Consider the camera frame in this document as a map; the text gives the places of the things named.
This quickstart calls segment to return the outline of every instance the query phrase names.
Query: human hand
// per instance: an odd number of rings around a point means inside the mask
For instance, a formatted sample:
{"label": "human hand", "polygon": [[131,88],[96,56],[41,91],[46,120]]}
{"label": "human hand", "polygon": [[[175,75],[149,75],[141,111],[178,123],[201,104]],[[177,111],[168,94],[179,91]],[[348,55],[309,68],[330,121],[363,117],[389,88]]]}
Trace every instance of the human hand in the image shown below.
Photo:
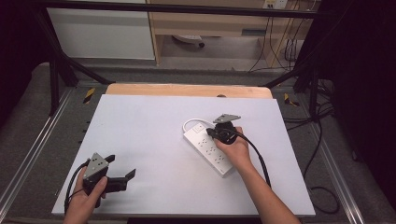
{"label": "human hand", "polygon": [[[235,129],[237,132],[243,133],[241,127],[235,127]],[[242,167],[252,164],[248,152],[248,142],[245,139],[238,136],[230,145],[224,144],[218,139],[214,140],[216,146],[227,155],[228,159],[236,169],[239,170]]]}
{"label": "human hand", "polygon": [[67,209],[66,216],[64,217],[64,224],[85,224],[90,218],[93,209],[95,208],[96,201],[106,188],[107,177],[102,177],[96,184],[95,188],[92,190],[91,194],[88,196],[82,186],[82,178],[84,176],[87,167],[81,169],[78,174],[76,181],[76,186],[73,190],[72,200],[70,202],[69,208]]}

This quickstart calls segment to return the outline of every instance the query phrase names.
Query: white power strip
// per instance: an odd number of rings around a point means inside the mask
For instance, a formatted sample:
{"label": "white power strip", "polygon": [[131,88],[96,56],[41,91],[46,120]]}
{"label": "white power strip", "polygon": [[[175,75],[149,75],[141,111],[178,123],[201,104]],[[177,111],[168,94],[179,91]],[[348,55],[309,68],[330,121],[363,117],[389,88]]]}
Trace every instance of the white power strip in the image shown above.
{"label": "white power strip", "polygon": [[186,131],[184,137],[186,137],[190,144],[209,162],[221,177],[226,176],[233,169],[233,165],[227,156],[216,147],[215,142],[207,134],[206,127],[202,123],[198,123]]}
{"label": "white power strip", "polygon": [[285,9],[288,0],[265,0],[263,8]]}

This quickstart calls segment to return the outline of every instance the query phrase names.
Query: floor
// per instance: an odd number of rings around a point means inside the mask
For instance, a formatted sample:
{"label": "floor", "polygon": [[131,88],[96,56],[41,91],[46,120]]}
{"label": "floor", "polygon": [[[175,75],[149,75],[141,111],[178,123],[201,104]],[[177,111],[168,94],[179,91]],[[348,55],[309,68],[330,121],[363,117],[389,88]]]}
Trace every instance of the floor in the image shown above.
{"label": "floor", "polygon": [[[254,38],[224,38],[204,37],[205,47],[179,43],[168,36],[163,47],[163,61],[160,65],[147,62],[111,63],[103,67],[100,64],[91,64],[92,70],[103,77],[118,82],[156,82],[156,83],[192,83],[192,84],[220,84],[220,85],[248,85],[264,84],[274,77],[278,77],[289,69],[289,62],[284,59],[282,65],[286,69],[265,69],[248,73],[249,70],[266,68],[265,61],[259,60],[261,49]],[[84,130],[89,127],[92,113],[106,86],[98,85],[78,74],[80,84],[71,90],[70,100],[64,108],[62,116],[40,154],[30,166],[30,173],[22,182],[18,194],[10,200],[13,204],[7,208],[4,223],[57,223],[59,217],[50,214],[57,190],[64,183],[64,176],[69,171],[74,160],[80,141],[83,140]],[[0,157],[12,158],[6,160],[7,169],[0,170],[1,192],[6,192],[12,177],[18,172],[20,164],[29,154],[31,146],[41,129],[48,120],[50,111],[50,89],[48,85],[48,67],[38,67],[34,71],[34,78],[15,107],[8,122],[0,129]],[[300,102],[306,98],[305,94],[294,94],[291,86],[294,79],[282,83],[274,88],[273,95],[279,102],[284,118],[305,118],[306,114],[301,106],[285,104],[284,93],[290,95],[293,102]],[[96,91],[88,105],[82,103],[89,88]],[[323,134],[328,148],[331,149],[347,185],[350,187],[353,198],[359,207],[365,223],[396,223],[396,214],[389,206],[386,198],[376,185],[364,163],[352,160],[351,150],[347,144],[336,118],[327,117],[322,121]],[[303,170],[312,155],[318,139],[314,135],[315,129],[309,125],[289,131],[290,141],[297,160]],[[323,162],[322,154],[318,154],[307,174],[308,187],[321,185],[336,192],[329,175],[328,167]],[[326,192],[312,191],[312,200],[320,207],[333,209],[334,201]],[[133,219],[132,223],[163,223],[163,220]],[[112,222],[125,223],[112,218]],[[317,211],[315,217],[303,219],[305,223],[349,223],[346,212],[341,210],[334,215]]]}

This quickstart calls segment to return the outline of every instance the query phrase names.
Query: metal bracket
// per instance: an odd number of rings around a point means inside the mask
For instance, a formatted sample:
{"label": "metal bracket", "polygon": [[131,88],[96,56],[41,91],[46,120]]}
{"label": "metal bracket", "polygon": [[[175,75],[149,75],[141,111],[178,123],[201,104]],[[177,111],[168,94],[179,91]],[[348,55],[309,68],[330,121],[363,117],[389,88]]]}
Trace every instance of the metal bracket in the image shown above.
{"label": "metal bracket", "polygon": [[217,119],[215,119],[213,122],[214,123],[225,123],[225,122],[229,122],[231,120],[240,119],[240,118],[241,118],[241,116],[223,114],[220,117],[218,117]]}
{"label": "metal bracket", "polygon": [[96,152],[93,153],[91,161],[88,164],[87,170],[85,171],[84,179],[90,179],[91,176],[97,174],[98,172],[102,171],[107,167],[108,162]]}

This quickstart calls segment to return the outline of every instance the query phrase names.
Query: table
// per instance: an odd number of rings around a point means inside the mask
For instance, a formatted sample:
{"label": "table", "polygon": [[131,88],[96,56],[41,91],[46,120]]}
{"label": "table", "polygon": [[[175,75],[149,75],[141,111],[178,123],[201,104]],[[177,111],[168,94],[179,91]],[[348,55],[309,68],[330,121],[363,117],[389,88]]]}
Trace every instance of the table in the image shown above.
{"label": "table", "polygon": [[[118,95],[121,92],[134,95]],[[188,93],[200,96],[185,96]],[[218,94],[233,98],[208,97]],[[102,205],[95,209],[97,214],[121,217],[257,216],[240,175],[232,171],[221,178],[183,138],[181,126],[187,119],[193,116],[215,119],[228,112],[242,116],[234,124],[244,127],[245,135],[264,157],[274,192],[295,215],[313,216],[315,211],[277,102],[270,98],[271,92],[256,87],[110,85],[97,106],[52,213],[63,213],[65,188],[71,174],[93,152],[98,152],[103,157],[116,155],[116,160],[110,163],[108,176],[124,176],[136,168],[136,177],[128,183],[127,190],[108,194]],[[251,158],[262,174],[253,151]]]}

